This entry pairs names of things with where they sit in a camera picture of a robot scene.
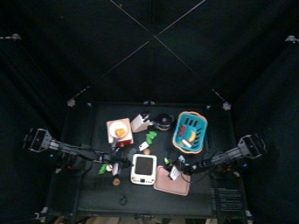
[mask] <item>black tabletop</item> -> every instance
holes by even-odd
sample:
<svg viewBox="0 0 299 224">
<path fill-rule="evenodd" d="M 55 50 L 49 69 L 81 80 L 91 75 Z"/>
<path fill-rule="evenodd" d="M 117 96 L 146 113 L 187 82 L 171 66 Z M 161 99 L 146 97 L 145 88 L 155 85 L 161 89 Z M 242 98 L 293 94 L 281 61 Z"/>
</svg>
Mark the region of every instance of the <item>black tabletop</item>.
<svg viewBox="0 0 299 224">
<path fill-rule="evenodd" d="M 209 120 L 209 128 L 205 137 L 203 152 L 197 155 L 185 155 L 189 162 L 209 158 L 214 151 L 222 151 L 235 146 L 235 138 L 230 119 L 230 112 L 222 106 L 185 106 L 185 105 L 154 105 L 137 104 L 106 104 L 93 103 L 70 109 L 70 115 L 65 124 L 62 141 L 69 144 L 89 144 L 94 148 L 110 151 L 107 121 L 130 118 L 133 121 L 138 114 L 150 110 L 150 118 L 166 113 L 178 118 L 183 111 L 195 111 Z M 153 155 L 158 157 L 158 165 L 165 165 L 167 150 L 174 150 L 174 129 L 161 131 L 154 127 L 134 134 L 134 144 L 129 149 L 137 148 L 146 141 L 150 130 L 158 133 L 151 145 Z M 85 174 L 79 186 L 79 214 L 157 214 L 182 217 L 209 217 L 213 215 L 211 205 L 211 180 L 206 176 L 201 182 L 191 184 L 187 196 L 171 194 L 154 189 L 153 185 L 137 185 L 131 183 L 131 168 L 122 169 L 119 186 L 113 185 L 113 175 L 107 172 L 99 175 L 102 164 L 93 164 L 91 170 Z M 191 175 L 191 181 L 202 178 L 205 173 Z M 54 198 L 65 201 L 65 207 L 53 205 L 58 210 L 66 209 L 74 201 L 63 196 L 69 191 L 69 183 L 55 182 L 53 187 Z M 126 195 L 127 203 L 122 205 L 121 199 Z"/>
</svg>

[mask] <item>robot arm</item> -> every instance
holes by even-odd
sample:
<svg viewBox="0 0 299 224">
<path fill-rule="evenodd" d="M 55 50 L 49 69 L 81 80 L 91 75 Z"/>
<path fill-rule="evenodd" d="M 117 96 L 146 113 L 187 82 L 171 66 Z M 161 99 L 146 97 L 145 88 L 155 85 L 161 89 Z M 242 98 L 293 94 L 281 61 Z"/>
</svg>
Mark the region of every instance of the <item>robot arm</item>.
<svg viewBox="0 0 299 224">
<path fill-rule="evenodd" d="M 237 148 L 195 164 L 186 164 L 182 171 L 185 174 L 193 175 L 194 173 L 207 171 L 215 165 L 227 164 L 241 158 L 259 158 L 265 153 L 267 153 L 267 149 L 263 139 L 257 134 L 247 135 L 239 139 Z"/>
</svg>

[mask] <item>black tent enclosure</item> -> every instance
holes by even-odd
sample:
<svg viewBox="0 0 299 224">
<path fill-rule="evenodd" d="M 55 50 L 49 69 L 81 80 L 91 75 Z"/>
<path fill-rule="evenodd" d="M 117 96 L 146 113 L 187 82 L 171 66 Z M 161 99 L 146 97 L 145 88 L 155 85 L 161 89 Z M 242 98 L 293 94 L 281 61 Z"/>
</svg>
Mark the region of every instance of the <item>black tent enclosure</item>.
<svg viewBox="0 0 299 224">
<path fill-rule="evenodd" d="M 298 6 L 295 0 L 2 1 L 2 223 L 40 216 L 51 223 L 62 215 L 70 223 L 78 216 L 298 223 Z M 203 152 L 186 155 L 193 162 L 254 133 L 267 154 L 242 160 L 241 177 L 206 175 L 185 197 L 133 184 L 130 169 L 119 186 L 113 175 L 99 175 L 101 164 L 89 163 L 77 177 L 57 173 L 51 150 L 23 149 L 31 128 L 66 144 L 109 149 L 107 121 L 133 121 L 145 110 L 151 119 L 166 113 L 178 122 L 183 111 L 207 118 Z M 150 130 L 162 165 L 175 123 Z M 134 134 L 131 148 L 147 132 Z M 234 205 L 218 196 L 229 193 L 238 195 Z"/>
</svg>

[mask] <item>yellow object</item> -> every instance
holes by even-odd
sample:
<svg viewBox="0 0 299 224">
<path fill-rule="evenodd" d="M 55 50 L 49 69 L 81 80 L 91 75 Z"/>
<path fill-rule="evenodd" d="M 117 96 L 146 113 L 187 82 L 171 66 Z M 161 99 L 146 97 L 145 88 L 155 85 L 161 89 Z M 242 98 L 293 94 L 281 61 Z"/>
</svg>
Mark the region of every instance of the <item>yellow object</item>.
<svg viewBox="0 0 299 224">
<path fill-rule="evenodd" d="M 195 131 L 193 131 L 193 132 L 191 132 L 191 137 L 190 137 L 190 140 L 189 140 L 189 142 L 190 142 L 190 143 L 193 143 L 193 142 L 194 142 L 195 137 L 197 137 L 197 132 L 195 132 Z"/>
<path fill-rule="evenodd" d="M 117 136 L 122 137 L 126 134 L 126 130 L 125 129 L 117 129 Z"/>
</svg>

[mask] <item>blue plastic basket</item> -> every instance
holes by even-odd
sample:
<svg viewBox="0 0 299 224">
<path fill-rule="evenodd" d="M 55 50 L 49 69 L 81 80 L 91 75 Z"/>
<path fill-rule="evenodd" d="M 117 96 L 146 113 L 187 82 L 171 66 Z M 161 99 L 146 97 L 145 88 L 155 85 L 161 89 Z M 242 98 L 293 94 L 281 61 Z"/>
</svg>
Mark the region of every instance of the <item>blue plastic basket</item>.
<svg viewBox="0 0 299 224">
<path fill-rule="evenodd" d="M 202 152 L 207 126 L 207 119 L 199 113 L 193 111 L 181 113 L 173 135 L 173 144 L 183 153 L 197 154 Z"/>
</svg>

